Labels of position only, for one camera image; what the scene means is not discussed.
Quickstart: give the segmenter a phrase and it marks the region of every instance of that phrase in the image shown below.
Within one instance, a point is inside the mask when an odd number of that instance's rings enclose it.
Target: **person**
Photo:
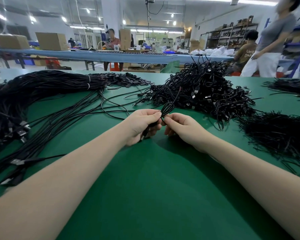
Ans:
[[[131,34],[131,44],[130,47],[134,47],[134,40],[133,40],[133,35]]]
[[[115,30],[112,29],[112,28],[109,29],[109,37],[110,37],[110,42],[107,43],[107,46],[104,45],[103,46],[104,48],[114,49],[114,45],[119,45],[119,48],[121,47],[121,41],[120,41],[120,39],[115,37]],[[110,62],[107,62],[107,61],[103,62],[103,68],[104,68],[105,71],[108,70],[108,64],[109,63]],[[119,63],[119,70],[122,71],[123,67],[124,67],[124,63],[120,62]]]
[[[142,43],[142,45],[141,45],[141,47],[146,47],[146,46],[148,46],[148,44],[147,44],[146,41],[144,40],[143,43]]]
[[[136,110],[124,121],[27,178],[0,197],[0,239],[57,238],[115,154],[166,126],[227,169],[294,239],[300,240],[300,177],[263,161],[206,131],[192,117]]]
[[[72,38],[70,38],[70,39],[68,40],[68,43],[71,44],[71,48],[73,48],[73,47],[76,46],[76,43],[75,43],[75,41],[74,41]]]
[[[231,74],[232,72],[241,72],[244,66],[247,64],[248,60],[251,58],[253,53],[256,51],[256,40],[258,39],[259,32],[252,30],[247,33],[246,40],[247,43],[244,44],[236,53],[233,58],[235,62],[232,66],[229,66],[227,73]]]
[[[244,66],[241,75],[252,76],[259,70],[261,77],[276,77],[284,41],[293,31],[297,21],[291,13],[300,5],[300,0],[280,0],[276,7],[278,18],[261,32],[256,52]]]

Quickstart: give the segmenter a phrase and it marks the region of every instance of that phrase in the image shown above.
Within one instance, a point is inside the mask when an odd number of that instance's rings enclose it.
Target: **person in red shirt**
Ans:
[[[119,48],[120,48],[120,46],[121,46],[120,39],[115,37],[115,31],[112,28],[109,29],[109,36],[110,36],[110,42],[107,43],[107,46],[104,45],[104,47],[113,49],[114,45],[119,45]],[[107,62],[107,61],[103,62],[103,68],[104,68],[105,71],[108,70],[108,64],[109,63],[110,62]],[[123,67],[124,67],[123,62],[120,62],[119,63],[120,71],[122,71]]]

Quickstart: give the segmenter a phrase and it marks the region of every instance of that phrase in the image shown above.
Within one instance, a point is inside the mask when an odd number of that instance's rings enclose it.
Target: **black hair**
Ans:
[[[297,9],[297,7],[300,6],[300,0],[290,0],[290,2],[294,2],[293,5],[289,8],[289,11],[295,11]]]
[[[257,40],[258,39],[259,32],[256,30],[251,30],[246,35],[246,40]]]

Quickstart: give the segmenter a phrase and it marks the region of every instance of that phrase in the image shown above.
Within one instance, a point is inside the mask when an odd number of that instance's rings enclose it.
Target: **person in gray shirt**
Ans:
[[[292,11],[299,5],[300,0],[279,1],[276,7],[278,18],[261,32],[259,45],[244,66],[240,76],[249,77],[259,70],[261,77],[276,77],[284,41],[293,31],[297,22]]]

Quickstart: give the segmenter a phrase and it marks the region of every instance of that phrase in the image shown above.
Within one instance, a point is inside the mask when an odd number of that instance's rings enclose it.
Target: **person in brown shirt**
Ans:
[[[114,45],[121,45],[120,39],[118,39],[118,38],[115,37],[115,31],[112,28],[109,29],[109,36],[110,36],[110,42],[108,43],[108,48],[113,49]],[[107,61],[103,62],[103,68],[104,68],[105,71],[108,70],[108,64],[109,63],[110,62],[107,62]],[[119,63],[119,69],[120,69],[120,71],[122,71],[123,67],[124,67],[123,62],[120,62]]]
[[[258,44],[256,40],[258,39],[258,32],[252,30],[246,35],[247,43],[244,44],[234,56],[233,61],[235,62],[232,66],[228,67],[226,73],[231,74],[232,72],[241,72],[244,66],[247,64],[248,60],[256,51]]]

